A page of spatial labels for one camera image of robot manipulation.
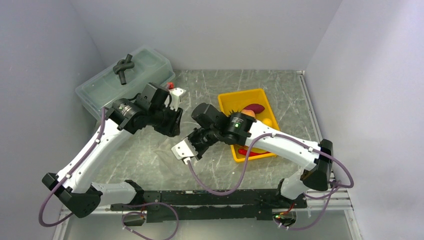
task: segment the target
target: red object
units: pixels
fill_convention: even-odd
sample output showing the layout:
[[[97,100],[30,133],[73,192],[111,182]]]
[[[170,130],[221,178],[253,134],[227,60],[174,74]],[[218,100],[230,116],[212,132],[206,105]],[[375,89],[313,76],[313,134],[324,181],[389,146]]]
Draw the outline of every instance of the red object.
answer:
[[[168,82],[168,89],[173,89],[174,88],[174,83],[173,82]]]
[[[291,204],[290,208],[287,211],[280,212],[280,215],[286,215],[286,214],[290,213],[290,211],[293,209],[294,206],[295,206],[295,203],[293,202]]]
[[[252,103],[244,107],[243,110],[252,110],[254,114],[260,114],[265,110],[265,107],[261,104]]]
[[[246,154],[248,154],[248,151],[244,148],[239,148],[238,153],[243,155],[243,156],[246,156]],[[262,154],[269,154],[269,153],[270,153],[269,151],[264,152],[264,153],[257,153],[257,152],[250,151],[249,157],[258,156],[258,155],[262,155]]]

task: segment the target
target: red chili pepper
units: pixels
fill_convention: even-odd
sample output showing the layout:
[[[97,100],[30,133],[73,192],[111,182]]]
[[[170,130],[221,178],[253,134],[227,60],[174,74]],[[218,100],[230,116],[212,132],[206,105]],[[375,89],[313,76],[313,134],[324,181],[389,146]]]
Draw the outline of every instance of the red chili pepper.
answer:
[[[248,154],[248,151],[244,148],[239,148],[238,153],[243,155],[243,156],[246,156],[246,154]],[[250,151],[249,157],[254,157],[254,156],[258,156],[258,155],[262,155],[262,154],[269,154],[269,153],[270,153],[269,151],[264,152],[264,153],[257,153],[257,152]]]

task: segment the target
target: yellow tray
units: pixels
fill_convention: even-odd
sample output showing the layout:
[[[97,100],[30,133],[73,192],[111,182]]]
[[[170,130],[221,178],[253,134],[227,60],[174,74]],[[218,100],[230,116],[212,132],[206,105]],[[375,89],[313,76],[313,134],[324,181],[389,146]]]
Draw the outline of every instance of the yellow tray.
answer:
[[[265,95],[265,91],[262,88],[219,94],[218,102],[221,111],[227,116],[229,116],[231,112],[240,112],[249,104],[260,104],[265,107],[265,110],[256,114],[256,119],[259,121],[263,121],[263,119],[270,119],[272,122],[272,128],[278,131],[280,130],[276,117],[274,116],[270,103]],[[237,163],[244,162],[246,157],[238,152],[240,148],[243,148],[243,146],[231,145],[232,157]],[[266,153],[257,156],[250,156],[248,160],[250,161],[275,156],[276,155],[274,153]]]

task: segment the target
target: black joint housing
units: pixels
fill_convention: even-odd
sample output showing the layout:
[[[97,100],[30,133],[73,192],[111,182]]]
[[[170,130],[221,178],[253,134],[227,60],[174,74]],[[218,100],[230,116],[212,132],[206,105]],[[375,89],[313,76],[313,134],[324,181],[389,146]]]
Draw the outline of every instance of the black joint housing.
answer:
[[[193,110],[191,118],[204,129],[209,129],[211,126],[220,129],[220,126],[224,126],[228,121],[228,117],[224,113],[205,102],[200,103]]]
[[[49,190],[52,190],[59,183],[58,176],[54,173],[47,173],[41,181]],[[84,218],[92,213],[100,204],[100,197],[103,195],[93,186],[90,186],[85,193],[73,193],[71,191],[71,188],[65,189],[60,186],[54,195],[78,218]]]
[[[330,156],[333,155],[333,143],[331,141],[323,139],[318,146],[321,147],[321,152]],[[328,183],[330,180],[331,169],[333,167],[333,161],[320,154],[314,162],[316,166],[310,171],[305,170],[300,177],[300,180],[310,189],[327,191],[329,189]]]
[[[144,203],[145,198],[144,198],[143,195],[144,195],[145,191],[143,190],[143,188],[141,186],[139,186],[137,183],[135,183],[133,180],[125,180],[124,182],[131,185],[131,187],[133,187],[134,190],[135,190],[135,196],[131,200],[131,202],[128,203],[128,205],[140,205],[140,204]]]
[[[238,144],[244,146],[246,139],[252,135],[249,130],[255,121],[255,118],[241,112],[232,113],[222,133],[223,141],[228,145]]]
[[[131,134],[146,126],[168,137],[180,134],[180,121],[183,109],[171,109],[165,105],[170,91],[159,84],[149,82],[142,93],[139,93],[134,102],[121,98],[112,103],[106,116],[118,124],[118,129],[125,129]]]

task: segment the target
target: clear plastic container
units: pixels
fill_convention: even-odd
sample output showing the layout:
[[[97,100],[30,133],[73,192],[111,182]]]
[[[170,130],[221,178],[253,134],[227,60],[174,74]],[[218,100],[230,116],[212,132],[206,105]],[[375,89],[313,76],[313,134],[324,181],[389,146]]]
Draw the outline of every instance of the clear plastic container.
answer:
[[[101,109],[109,108],[115,100],[134,97],[143,91],[147,83],[164,84],[175,78],[170,61],[152,48],[143,45],[130,54],[135,66],[124,72],[126,85],[121,85],[118,75],[112,70],[115,63],[75,89],[82,105],[97,120]]]

